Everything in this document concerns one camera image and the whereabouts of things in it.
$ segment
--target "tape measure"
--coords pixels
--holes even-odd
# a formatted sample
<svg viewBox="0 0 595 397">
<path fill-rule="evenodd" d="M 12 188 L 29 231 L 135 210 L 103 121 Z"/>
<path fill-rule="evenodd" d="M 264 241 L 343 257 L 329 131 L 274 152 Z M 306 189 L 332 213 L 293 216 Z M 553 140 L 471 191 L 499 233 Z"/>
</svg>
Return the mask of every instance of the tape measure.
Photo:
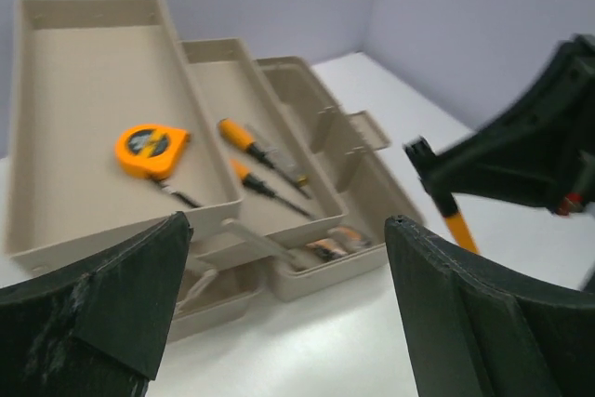
<svg viewBox="0 0 595 397">
<path fill-rule="evenodd" d="M 115 155 L 124 171 L 139 179 L 163 180 L 178 164 L 190 133 L 161 125 L 128 129 L 115 145 Z"/>
</svg>

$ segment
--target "toolbox latch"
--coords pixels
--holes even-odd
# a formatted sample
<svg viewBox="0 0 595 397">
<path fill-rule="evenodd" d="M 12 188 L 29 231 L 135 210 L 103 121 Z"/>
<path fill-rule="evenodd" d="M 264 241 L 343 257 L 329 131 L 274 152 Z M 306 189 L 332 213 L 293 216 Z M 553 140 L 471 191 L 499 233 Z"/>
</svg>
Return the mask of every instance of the toolbox latch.
<svg viewBox="0 0 595 397">
<path fill-rule="evenodd" d="M 389 137 L 368 111 L 350 113 L 348 118 L 351 125 L 374 151 L 390 146 Z"/>
</svg>

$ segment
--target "orange handle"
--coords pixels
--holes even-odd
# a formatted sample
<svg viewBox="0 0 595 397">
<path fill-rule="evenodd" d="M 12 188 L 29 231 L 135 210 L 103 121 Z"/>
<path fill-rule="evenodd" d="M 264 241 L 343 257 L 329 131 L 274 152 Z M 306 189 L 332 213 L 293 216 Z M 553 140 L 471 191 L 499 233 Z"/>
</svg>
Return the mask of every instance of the orange handle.
<svg viewBox="0 0 595 397">
<path fill-rule="evenodd" d="M 248 147 L 255 142 L 254 137 L 229 118 L 219 121 L 218 129 L 225 140 L 241 151 L 247 151 Z"/>
<path fill-rule="evenodd" d="M 238 176 L 238 179 L 241 181 L 244 181 L 244 179 L 250 175 L 250 169 L 233 158 L 231 159 L 231 167 L 233 168 L 235 175 Z"/>
<path fill-rule="evenodd" d="M 469 232 L 467 222 L 465 222 L 460 213 L 456 213 L 449 218 L 444 218 L 444 221 L 459 246 L 476 255 L 480 254 L 477 245 L 473 241 L 473 237 Z"/>
</svg>

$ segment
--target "white tabletop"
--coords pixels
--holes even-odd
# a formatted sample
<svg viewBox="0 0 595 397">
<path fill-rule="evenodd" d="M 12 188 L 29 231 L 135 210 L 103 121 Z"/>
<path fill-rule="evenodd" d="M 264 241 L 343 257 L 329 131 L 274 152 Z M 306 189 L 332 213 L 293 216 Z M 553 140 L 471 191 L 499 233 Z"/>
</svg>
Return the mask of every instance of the white tabletop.
<svg viewBox="0 0 595 397">
<path fill-rule="evenodd" d="M 393 143 L 383 160 L 429 228 L 450 239 L 401 147 L 423 135 L 440 150 L 469 131 L 362 54 L 315 70 L 346 110 L 376 117 Z M 6 165 L 0 161 L 0 184 Z M 459 204 L 482 254 L 514 270 L 578 287 L 595 263 L 590 217 L 555 218 L 472 197 Z M 0 285 L 21 277 L 0 258 Z M 389 268 L 289 304 L 265 294 L 243 320 L 168 346 L 148 395 L 417 396 Z"/>
</svg>

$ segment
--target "toolbox compartment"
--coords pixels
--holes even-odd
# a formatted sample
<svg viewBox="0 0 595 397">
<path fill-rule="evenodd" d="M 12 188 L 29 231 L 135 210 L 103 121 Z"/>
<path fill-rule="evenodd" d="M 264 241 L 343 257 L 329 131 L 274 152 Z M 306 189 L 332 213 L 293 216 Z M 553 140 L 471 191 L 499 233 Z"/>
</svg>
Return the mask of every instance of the toolbox compartment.
<svg viewBox="0 0 595 397">
<path fill-rule="evenodd" d="M 348 213 L 341 223 L 373 241 L 371 248 L 306 271 L 295 271 L 282 260 L 268 259 L 271 289 L 278 298 L 288 301 L 386 264 L 386 218 L 400 214 L 418 222 L 422 218 L 377 156 L 376 150 L 387 147 L 390 141 L 367 112 L 345 114 L 300 58 L 258 60 L 258 66 L 271 83 L 290 125 L 307 141 L 346 204 Z"/>
<path fill-rule="evenodd" d="M 309 178 L 307 189 L 311 200 L 302 197 L 267 167 L 223 142 L 227 156 L 248 165 L 280 195 L 318 217 L 309 221 L 269 198 L 245 191 L 240 222 L 252 232 L 285 246 L 324 237 L 328 229 L 344 218 L 345 205 L 305 141 L 288 124 L 289 117 L 281 110 L 279 100 L 243 42 L 240 39 L 195 41 L 184 42 L 183 47 L 196 84 L 205 92 L 205 106 L 215 122 L 231 118 L 242 126 L 251 125 L 282 152 L 291 154 Z M 192 244 L 191 252 L 219 269 L 266 256 L 229 233 Z"/>
<path fill-rule="evenodd" d="M 14 47 L 7 255 L 41 274 L 178 210 L 193 240 L 237 216 L 238 184 L 162 0 L 19 0 Z M 168 182 L 204 207 L 118 165 L 115 142 L 148 123 L 191 132 Z"/>
<path fill-rule="evenodd" d="M 178 296 L 183 298 L 196 281 L 198 278 L 186 270 Z M 252 300 L 263 289 L 264 276 L 257 263 L 221 271 L 202 294 L 174 316 L 167 342 L 178 341 L 242 318 Z"/>
</svg>

